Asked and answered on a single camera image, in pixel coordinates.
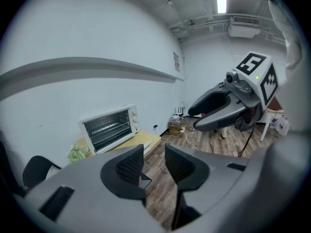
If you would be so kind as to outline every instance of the yellow table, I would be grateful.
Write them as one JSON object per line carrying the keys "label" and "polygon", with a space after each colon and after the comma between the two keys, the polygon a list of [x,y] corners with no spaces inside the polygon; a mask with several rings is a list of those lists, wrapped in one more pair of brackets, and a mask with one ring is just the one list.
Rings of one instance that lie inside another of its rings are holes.
{"label": "yellow table", "polygon": [[[145,144],[149,140],[153,140],[153,141],[151,143],[151,150],[145,155],[145,156],[147,156],[152,150],[154,150],[156,148],[157,145],[159,145],[159,143],[161,142],[161,137],[158,135],[151,134],[149,132],[143,131],[143,130],[140,130],[137,134],[135,134],[134,137],[128,139],[127,141],[121,143],[120,145],[112,148],[109,151],[117,150],[117,149],[121,149],[121,148],[125,148],[125,147],[130,147],[130,146],[135,146],[135,145],[139,145],[139,144]],[[75,145],[77,147],[82,147],[82,148],[88,147],[84,138],[77,140],[75,142]]]}

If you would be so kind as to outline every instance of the chair backrest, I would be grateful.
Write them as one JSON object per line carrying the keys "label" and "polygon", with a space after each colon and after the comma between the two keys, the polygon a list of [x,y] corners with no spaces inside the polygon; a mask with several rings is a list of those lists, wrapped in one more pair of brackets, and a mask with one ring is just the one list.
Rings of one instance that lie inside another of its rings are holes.
{"label": "chair backrest", "polygon": [[26,195],[27,192],[18,185],[15,179],[2,142],[0,142],[0,174],[11,192],[18,194],[21,197]]}
{"label": "chair backrest", "polygon": [[44,181],[51,166],[60,169],[60,167],[43,156],[36,155],[32,157],[23,171],[23,181],[27,189],[31,190]]}

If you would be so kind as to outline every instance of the ceiling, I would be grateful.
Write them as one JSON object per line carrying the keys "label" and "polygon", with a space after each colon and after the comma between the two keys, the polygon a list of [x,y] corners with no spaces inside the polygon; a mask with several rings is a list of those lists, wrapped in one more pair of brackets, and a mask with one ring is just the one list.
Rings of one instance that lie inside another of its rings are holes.
{"label": "ceiling", "polygon": [[275,27],[267,0],[227,0],[227,13],[217,14],[217,0],[138,0],[158,17],[179,41],[210,33],[225,32],[231,14],[260,17],[267,37],[283,41]]}

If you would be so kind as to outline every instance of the wooden floor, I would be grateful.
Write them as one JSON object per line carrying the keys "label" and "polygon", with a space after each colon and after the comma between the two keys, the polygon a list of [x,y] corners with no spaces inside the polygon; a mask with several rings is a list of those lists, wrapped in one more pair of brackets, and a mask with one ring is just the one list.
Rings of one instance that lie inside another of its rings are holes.
{"label": "wooden floor", "polygon": [[[187,118],[186,120],[187,126],[192,127],[195,119]],[[268,129],[264,141],[260,142],[263,128],[263,125],[255,128],[253,136],[242,155],[243,157],[251,157],[256,149],[267,147],[278,138],[277,132]],[[186,131],[186,134],[188,140],[200,151],[212,153],[212,148],[209,145],[210,141],[214,153],[236,157],[244,147],[250,132],[240,132],[234,126],[230,126],[224,140],[221,139],[219,133],[214,132]],[[171,144],[194,149],[186,141],[183,134],[181,137],[163,136],[162,138],[170,139]],[[142,172],[153,180],[146,188],[146,209],[164,229],[170,230],[175,209],[177,186],[165,166],[164,145],[165,143],[161,142],[146,156]]]}

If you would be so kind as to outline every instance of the toaster oven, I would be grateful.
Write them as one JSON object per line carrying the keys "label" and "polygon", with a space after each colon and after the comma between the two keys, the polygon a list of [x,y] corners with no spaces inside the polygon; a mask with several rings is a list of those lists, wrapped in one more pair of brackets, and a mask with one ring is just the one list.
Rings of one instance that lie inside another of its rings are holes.
{"label": "toaster oven", "polygon": [[94,113],[79,121],[89,149],[104,153],[139,132],[135,105],[123,105],[104,113]]}

